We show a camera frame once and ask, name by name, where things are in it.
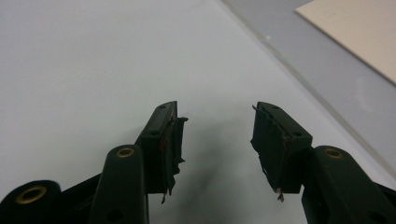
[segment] white surface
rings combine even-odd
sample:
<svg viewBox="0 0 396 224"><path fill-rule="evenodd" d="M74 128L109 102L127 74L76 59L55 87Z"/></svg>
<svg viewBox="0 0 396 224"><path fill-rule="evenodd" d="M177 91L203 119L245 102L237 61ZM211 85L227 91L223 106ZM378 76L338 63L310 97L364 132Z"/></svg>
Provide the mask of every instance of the white surface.
<svg viewBox="0 0 396 224"><path fill-rule="evenodd" d="M1 5L0 198L32 180L67 189L100 173L107 152L172 100L190 119L186 162L165 204L149 196L150 223L306 222L301 195L276 201L249 143L257 101L396 186L217 2Z"/></svg>

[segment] screw hole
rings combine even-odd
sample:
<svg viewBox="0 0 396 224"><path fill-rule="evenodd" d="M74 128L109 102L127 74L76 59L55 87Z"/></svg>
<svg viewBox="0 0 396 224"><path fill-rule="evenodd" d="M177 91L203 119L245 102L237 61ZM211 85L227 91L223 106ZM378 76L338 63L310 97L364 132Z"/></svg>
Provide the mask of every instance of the screw hole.
<svg viewBox="0 0 396 224"><path fill-rule="evenodd" d="M41 197L46 194L47 188L43 186L34 186L29 189L26 189L24 192L22 192L20 195L17 197L17 203L19 204L28 204L28 203L33 203L40 199Z"/></svg>
<svg viewBox="0 0 396 224"><path fill-rule="evenodd" d="M344 155L341 152L339 152L338 150L332 149L332 148L326 148L326 149L324 149L324 152L326 152L328 156L330 156L334 159L344 158Z"/></svg>
<svg viewBox="0 0 396 224"><path fill-rule="evenodd" d="M117 155L117 157L120 157L120 158L129 157L129 156L134 155L134 149L125 147L125 148L119 149L117 151L116 155Z"/></svg>
<svg viewBox="0 0 396 224"><path fill-rule="evenodd" d="M116 222L123 218L123 213L120 209L113 210L107 214L107 220L110 222Z"/></svg>
<svg viewBox="0 0 396 224"><path fill-rule="evenodd" d="M369 212L369 218L377 223L388 223L387 218L377 212Z"/></svg>

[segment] gray surface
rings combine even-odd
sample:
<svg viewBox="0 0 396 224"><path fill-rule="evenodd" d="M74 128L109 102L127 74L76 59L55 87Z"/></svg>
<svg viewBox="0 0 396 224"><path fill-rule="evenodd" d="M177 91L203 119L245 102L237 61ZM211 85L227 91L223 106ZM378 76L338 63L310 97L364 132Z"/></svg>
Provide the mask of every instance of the gray surface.
<svg viewBox="0 0 396 224"><path fill-rule="evenodd" d="M223 2L396 178L395 86L293 11L308 0Z"/></svg>

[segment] cardboard sheet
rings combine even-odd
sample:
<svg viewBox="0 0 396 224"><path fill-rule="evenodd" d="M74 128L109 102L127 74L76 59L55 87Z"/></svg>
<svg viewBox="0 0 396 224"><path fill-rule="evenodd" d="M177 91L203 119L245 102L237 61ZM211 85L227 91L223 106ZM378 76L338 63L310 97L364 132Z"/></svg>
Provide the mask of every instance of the cardboard sheet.
<svg viewBox="0 0 396 224"><path fill-rule="evenodd" d="M396 83L395 0L320 0L296 11Z"/></svg>

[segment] white table surface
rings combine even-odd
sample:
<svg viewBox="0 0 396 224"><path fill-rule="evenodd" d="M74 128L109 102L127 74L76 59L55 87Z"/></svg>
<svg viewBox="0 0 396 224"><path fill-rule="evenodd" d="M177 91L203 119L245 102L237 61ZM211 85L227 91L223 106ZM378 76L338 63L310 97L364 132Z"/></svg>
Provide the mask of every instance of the white table surface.
<svg viewBox="0 0 396 224"><path fill-rule="evenodd" d="M186 162L165 204L149 196L150 223L306 223L301 194L278 202L249 143L257 101L396 187L220 2L3 1L0 15L1 199L29 181L67 189L100 173L173 100L190 119Z"/></svg>

